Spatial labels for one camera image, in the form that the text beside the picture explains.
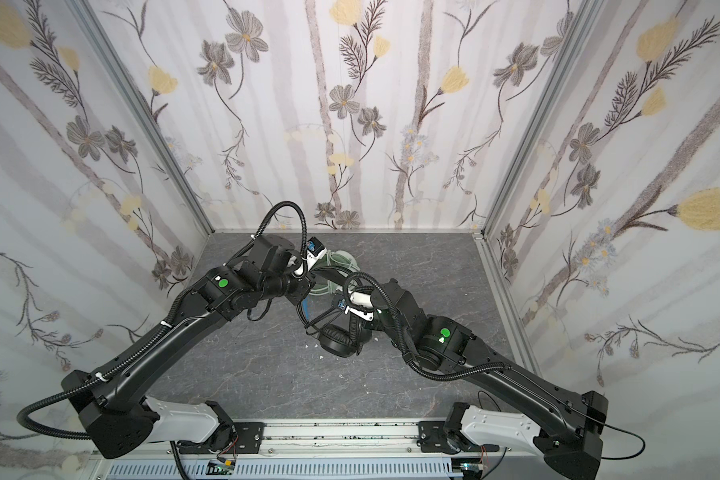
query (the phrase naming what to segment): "black cable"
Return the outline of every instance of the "black cable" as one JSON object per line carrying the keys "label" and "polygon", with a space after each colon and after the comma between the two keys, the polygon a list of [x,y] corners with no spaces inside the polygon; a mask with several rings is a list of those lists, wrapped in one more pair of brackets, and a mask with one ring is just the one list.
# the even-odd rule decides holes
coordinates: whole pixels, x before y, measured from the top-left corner
{"label": "black cable", "polygon": [[235,258],[238,258],[242,255],[244,255],[248,250],[253,247],[253,244],[256,242],[256,239],[259,238],[263,233],[264,230],[267,228],[267,225],[269,225],[269,222],[272,220],[272,217],[275,216],[278,210],[281,208],[284,208],[286,206],[290,206],[294,210],[296,210],[296,213],[298,214],[298,219],[301,222],[302,225],[302,247],[298,250],[300,253],[302,259],[306,257],[307,255],[307,220],[304,217],[304,212],[302,212],[302,209],[293,202],[289,200],[285,200],[282,202],[279,202],[278,204],[274,205],[272,208],[269,209],[269,212],[266,213],[264,216],[264,220],[262,220],[261,224],[259,225],[259,228],[256,229],[256,233],[252,235],[250,241],[245,244],[243,248],[238,250],[234,255],[230,257],[230,259],[227,261],[227,263],[233,261]]}
{"label": "black cable", "polygon": [[[176,298],[173,301],[173,305],[171,305],[168,315],[164,320],[165,323],[173,325],[172,322],[176,318],[176,313],[179,310],[179,304],[181,304],[181,301],[189,292],[190,288],[186,288],[179,292],[178,295],[176,295]],[[56,395],[50,396],[48,398],[43,398],[42,400],[38,400],[37,402],[32,403],[25,408],[22,408],[16,415],[16,421],[22,427],[31,430],[32,432],[39,433],[41,435],[47,435],[57,438],[69,438],[72,440],[90,440],[90,435],[88,435],[86,432],[71,432],[69,430],[61,430],[58,428],[48,427],[46,425],[43,425],[42,423],[36,422],[32,418],[29,418],[29,414],[41,408],[51,406],[67,398],[76,396],[82,392],[85,392],[86,390],[90,390],[90,388],[95,386],[97,383],[105,382],[112,379],[112,377],[114,377],[116,374],[122,372],[123,370],[125,370],[125,368],[134,363],[135,360],[138,360],[144,353],[148,352],[160,339],[164,337],[166,333],[171,330],[171,328],[173,327],[162,325],[162,327],[157,331],[157,333],[155,333],[155,335],[151,339],[149,339],[144,345],[142,345],[141,348],[135,351],[130,357],[116,365],[114,368],[102,374],[101,378],[99,378],[98,376],[92,377],[73,389],[67,390],[66,392],[57,393]]]}
{"label": "black cable", "polygon": [[270,307],[270,306],[272,306],[272,299],[269,299],[269,300],[266,302],[266,307],[264,307],[264,311],[262,312],[261,315],[259,315],[258,318],[255,318],[255,319],[252,319],[252,318],[251,318],[251,312],[253,311],[253,309],[252,309],[252,308],[249,308],[249,309],[248,309],[248,313],[246,314],[246,316],[248,317],[248,320],[250,320],[250,321],[252,321],[252,322],[258,322],[259,320],[261,320],[262,318],[264,318],[264,315],[266,315],[267,312],[269,312],[269,307]]}
{"label": "black cable", "polygon": [[306,326],[306,324],[309,323],[309,320],[307,320],[307,315],[304,314],[303,303],[299,303],[296,306],[296,313],[298,314],[298,319],[302,322],[304,326]]}
{"label": "black cable", "polygon": [[[542,392],[546,393],[548,396],[554,398],[554,399],[557,400],[560,404],[565,405],[565,402],[563,402],[562,400],[560,400],[559,398],[557,398],[555,395],[553,395],[552,393],[550,393],[547,389],[543,388],[543,387],[542,387],[541,385],[539,385],[538,383],[534,382],[532,379],[529,379],[528,376],[526,376],[526,375],[523,374],[522,372],[519,372],[518,370],[514,370],[514,371],[515,371],[515,373],[519,374],[521,377],[523,377],[523,378],[525,378],[526,380],[528,380],[528,382],[531,382],[533,385],[535,385],[536,388],[538,388],[538,389],[541,390]],[[598,423],[598,424],[600,424],[600,425],[602,425],[602,426],[611,428],[611,429],[613,429],[613,430],[617,430],[618,432],[622,432],[622,433],[625,433],[625,434],[627,434],[627,435],[632,435],[633,437],[638,438],[638,439],[643,443],[643,446],[640,447],[640,450],[638,450],[637,453],[634,453],[634,454],[632,454],[632,455],[630,455],[630,456],[625,456],[625,457],[602,457],[602,456],[601,456],[601,457],[600,457],[601,459],[603,459],[603,460],[629,460],[629,459],[631,459],[631,458],[640,456],[640,455],[645,451],[645,449],[646,449],[646,441],[645,441],[645,439],[644,439],[643,437],[637,435],[636,433],[630,432],[629,430],[624,430],[623,428],[619,428],[619,427],[614,427],[614,426],[612,426],[612,425],[608,425],[608,424],[605,423],[605,422],[601,422],[601,421],[598,420],[597,418],[592,418],[592,417],[588,416],[588,415],[585,414],[585,413],[579,412],[578,410],[576,410],[576,408],[572,408],[572,407],[567,407],[567,408],[570,408],[571,410],[573,410],[574,412],[578,413],[578,414],[581,415],[582,417],[588,418],[589,420],[592,420],[593,422]]]}
{"label": "black cable", "polygon": [[[479,390],[479,391],[478,391],[478,404],[480,405],[480,409],[481,409],[481,410],[485,410],[485,408],[483,408],[483,403],[480,401],[480,394],[481,394],[481,393],[484,393],[486,396],[488,396],[488,398],[490,398],[490,400],[494,403],[494,405],[496,405],[496,409],[499,410],[499,411],[501,411],[501,407],[499,407],[499,402],[496,401],[496,398],[493,398],[493,396],[492,396],[491,394],[489,394],[488,392],[486,392],[485,390]],[[505,456],[505,455],[507,455],[507,447],[504,447],[504,451],[501,453],[501,456],[499,457],[499,461],[496,462],[496,465],[494,465],[493,467],[491,467],[490,470],[488,470],[488,471],[485,473],[485,475],[483,475],[482,477],[480,477],[480,480],[482,480],[483,478],[489,476],[490,473],[491,473],[493,470],[495,470],[496,468],[498,468],[499,465],[501,464],[501,461],[504,460],[504,456]]]}
{"label": "black cable", "polygon": [[421,375],[425,379],[434,380],[436,382],[452,382],[453,380],[459,380],[463,379],[468,376],[472,376],[475,373],[483,373],[483,372],[495,372],[497,370],[510,370],[511,367],[505,363],[502,362],[490,362],[485,363],[483,365],[473,366],[470,369],[462,370],[458,373],[447,373],[444,375],[440,375],[437,373],[428,372],[426,370],[423,370],[415,361],[413,353],[411,353],[410,349],[408,348],[408,345],[405,343],[405,338],[403,336],[403,323],[402,319],[400,318],[400,312],[398,312],[398,309],[393,307],[392,299],[389,297],[389,294],[387,294],[386,291],[384,291],[384,287],[382,287],[382,284],[379,283],[373,276],[366,274],[365,272],[353,272],[349,275],[347,275],[346,279],[344,280],[344,285],[342,286],[342,293],[344,295],[344,300],[347,302],[347,304],[352,305],[352,307],[355,307],[355,303],[352,302],[352,299],[350,298],[350,292],[349,292],[349,283],[351,283],[354,279],[361,278],[370,283],[374,286],[374,288],[379,292],[379,294],[382,296],[382,299],[384,300],[384,303],[387,305],[387,308],[389,312],[392,314],[392,319],[394,320],[394,332],[397,335],[397,344],[398,348],[400,349],[400,352],[403,355],[403,361],[405,361],[405,364],[408,365],[408,367],[411,368],[414,372]]}
{"label": "black cable", "polygon": [[[335,308],[331,307],[331,308],[327,309],[325,312],[317,315],[317,317],[315,317],[313,320],[310,320],[306,325],[304,325],[304,330],[308,330],[310,326],[313,326],[313,325],[315,325],[317,322],[319,322],[320,320],[325,319],[325,318],[326,318],[328,315],[330,315],[332,312],[336,312],[336,315],[334,316],[334,318],[331,319],[330,322],[326,323],[326,325],[329,324],[329,323],[331,323],[331,322],[333,322],[333,321],[335,321],[335,320],[342,314],[342,312],[341,312],[340,310],[336,310]],[[315,329],[314,332],[305,332],[305,333],[306,333],[307,335],[309,335],[309,336],[313,336],[313,335],[315,335],[315,334],[318,333],[318,332],[319,332],[319,330],[318,330],[318,329]]]}
{"label": "black cable", "polygon": [[176,442],[174,442],[173,440],[170,441],[170,450],[171,453],[173,453],[173,461],[176,463],[176,468],[179,470],[181,480],[192,480],[190,476],[186,474],[184,466],[181,465],[181,459],[179,458],[179,449],[176,447]]}

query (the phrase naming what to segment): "headphone ear cup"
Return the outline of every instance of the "headphone ear cup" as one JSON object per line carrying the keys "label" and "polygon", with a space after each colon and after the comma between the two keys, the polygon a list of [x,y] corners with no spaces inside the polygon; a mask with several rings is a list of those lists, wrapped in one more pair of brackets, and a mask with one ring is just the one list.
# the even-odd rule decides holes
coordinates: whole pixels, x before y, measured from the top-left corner
{"label": "headphone ear cup", "polygon": [[349,332],[340,326],[326,325],[321,328],[318,341],[323,350],[343,358],[357,351],[349,339]]}
{"label": "headphone ear cup", "polygon": [[371,331],[365,328],[365,320],[355,313],[349,314],[349,339],[358,355],[362,352],[362,346],[371,341]]}

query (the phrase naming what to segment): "metal mounting plate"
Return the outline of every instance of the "metal mounting plate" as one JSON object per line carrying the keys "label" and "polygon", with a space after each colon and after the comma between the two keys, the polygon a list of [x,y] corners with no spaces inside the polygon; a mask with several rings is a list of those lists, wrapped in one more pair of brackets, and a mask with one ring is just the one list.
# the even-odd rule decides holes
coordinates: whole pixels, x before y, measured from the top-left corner
{"label": "metal mounting plate", "polygon": [[[235,453],[237,455],[249,454],[255,455],[259,453],[259,447],[264,437],[264,422],[235,422],[235,430],[237,430],[238,439],[235,443]],[[204,455],[209,452],[208,448],[200,445],[178,444],[179,453],[182,455]]]}

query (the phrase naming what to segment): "wall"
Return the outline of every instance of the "wall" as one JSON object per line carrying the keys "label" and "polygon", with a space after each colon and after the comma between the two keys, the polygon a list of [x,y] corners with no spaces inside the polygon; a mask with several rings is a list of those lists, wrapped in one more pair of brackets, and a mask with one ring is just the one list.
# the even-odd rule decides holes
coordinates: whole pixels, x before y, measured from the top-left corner
{"label": "wall", "polygon": [[[77,477],[92,444],[16,414],[158,322],[205,241],[74,18],[48,4],[0,2],[0,478]],[[34,418],[81,430],[66,403]]]}
{"label": "wall", "polygon": [[605,3],[489,241],[543,374],[648,441],[599,478],[720,478],[720,2]]}
{"label": "wall", "polygon": [[310,228],[482,227],[578,5],[91,3],[213,225],[243,229],[284,199]]}

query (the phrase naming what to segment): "gray marble surface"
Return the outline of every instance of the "gray marble surface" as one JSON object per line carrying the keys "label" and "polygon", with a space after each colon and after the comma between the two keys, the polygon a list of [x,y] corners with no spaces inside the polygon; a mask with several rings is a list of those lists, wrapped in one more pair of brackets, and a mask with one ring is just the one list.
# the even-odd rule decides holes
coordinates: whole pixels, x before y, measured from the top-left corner
{"label": "gray marble surface", "polygon": [[[298,244],[297,234],[284,236]],[[327,233],[318,238],[330,250],[354,255],[361,270],[377,280],[396,278],[425,312],[450,316],[512,358],[471,235]],[[249,239],[248,234],[214,234],[195,277]],[[327,308],[326,296],[310,298],[311,315]],[[209,335],[150,390],[173,402],[216,400],[233,418],[446,416],[453,402],[477,405],[477,393],[465,381],[418,376],[383,332],[374,333],[360,356],[333,356],[304,333],[285,299],[276,299],[259,322],[238,316]],[[494,409],[482,397],[485,408]]]}

